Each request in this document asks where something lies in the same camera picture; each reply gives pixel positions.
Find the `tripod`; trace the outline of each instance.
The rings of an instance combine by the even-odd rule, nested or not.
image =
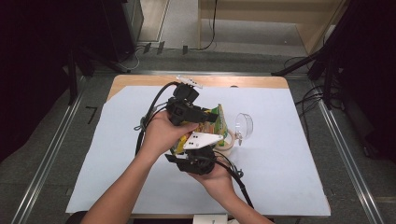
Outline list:
[[[353,30],[354,24],[357,24],[360,20],[359,16],[357,16],[357,12],[362,5],[363,4],[359,0],[351,0],[343,17],[321,49],[281,71],[271,73],[271,75],[283,77],[315,61],[307,75],[311,80],[317,80],[325,71],[323,101],[327,108],[331,109],[332,76],[338,72],[338,68],[340,67],[340,60],[336,55],[342,55],[340,52],[343,49],[343,45],[348,44],[350,40],[349,34]]]

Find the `black stand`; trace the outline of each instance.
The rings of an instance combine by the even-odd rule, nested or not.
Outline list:
[[[357,10],[359,9],[361,3],[360,0],[351,0],[349,6],[344,13],[341,20],[338,22],[332,34],[329,36],[328,40],[324,46],[313,53],[312,55],[300,60],[299,62],[275,73],[271,73],[275,77],[283,77],[290,72],[312,62],[315,60],[314,64],[308,71],[308,77],[311,80],[317,80],[321,74],[326,70],[325,82],[323,90],[323,101],[325,105],[331,109],[331,87],[332,87],[332,75],[337,72],[339,67],[339,62],[334,58],[335,52],[340,50],[342,43],[347,43],[348,38],[348,27],[352,26],[359,18],[355,16]]]
[[[99,63],[107,66],[118,73],[124,73],[120,68],[118,68],[114,63],[109,62],[105,58],[95,54],[89,49],[78,48],[78,49],[70,49],[69,55],[67,57],[67,70],[69,75],[69,89],[70,89],[70,98],[69,105],[73,104],[75,99],[78,96],[78,84],[77,84],[77,73],[76,73],[76,65],[81,70],[81,73],[84,77],[92,77],[94,68],[88,59],[88,57],[95,59]]]

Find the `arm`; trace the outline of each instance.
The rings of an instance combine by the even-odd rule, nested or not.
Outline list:
[[[190,175],[200,182],[209,195],[233,215],[239,223],[273,223],[236,195],[230,174],[218,164],[215,165],[213,171],[208,175]]]
[[[166,112],[158,113],[149,124],[142,147],[124,173],[92,206],[85,217],[87,223],[126,223],[154,162],[185,133],[197,124],[175,127]]]

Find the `wrist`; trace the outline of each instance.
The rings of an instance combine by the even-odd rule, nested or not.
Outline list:
[[[149,150],[145,150],[144,148],[140,148],[137,155],[134,157],[135,160],[143,161],[145,164],[153,165],[160,155],[156,155]]]

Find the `metal rail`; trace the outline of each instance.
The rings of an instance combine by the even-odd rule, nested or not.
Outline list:
[[[367,186],[367,183],[364,180],[358,165],[353,159],[349,146],[347,145],[347,141],[341,133],[332,111],[327,109],[323,101],[320,101],[319,107],[323,117],[327,122],[327,125],[329,126],[332,138],[334,139],[334,142],[338,148],[341,159],[343,160],[352,184],[355,187],[359,199],[361,200],[361,205],[363,206],[366,216],[368,217],[370,223],[385,223],[375,203],[375,199],[371,194],[371,191],[369,190],[369,187]]]
[[[78,110],[79,103],[81,102],[82,95],[87,87],[88,80],[85,77],[82,77],[79,81],[80,91],[75,102],[67,107],[66,112],[64,113],[64,117],[62,118],[61,124],[59,125],[55,135],[53,136],[49,147],[47,149],[46,154],[44,155],[43,160],[38,167],[35,176],[33,177],[32,182],[29,187],[25,191],[20,207],[17,210],[14,218],[12,219],[12,224],[14,223],[26,223],[33,206],[35,205],[35,201],[38,198],[40,191],[42,190],[44,183],[47,179],[47,176],[50,172],[50,168],[55,161],[56,155],[58,154],[59,148],[62,145],[64,137],[67,133],[67,130],[73,120],[73,117],[76,115]]]

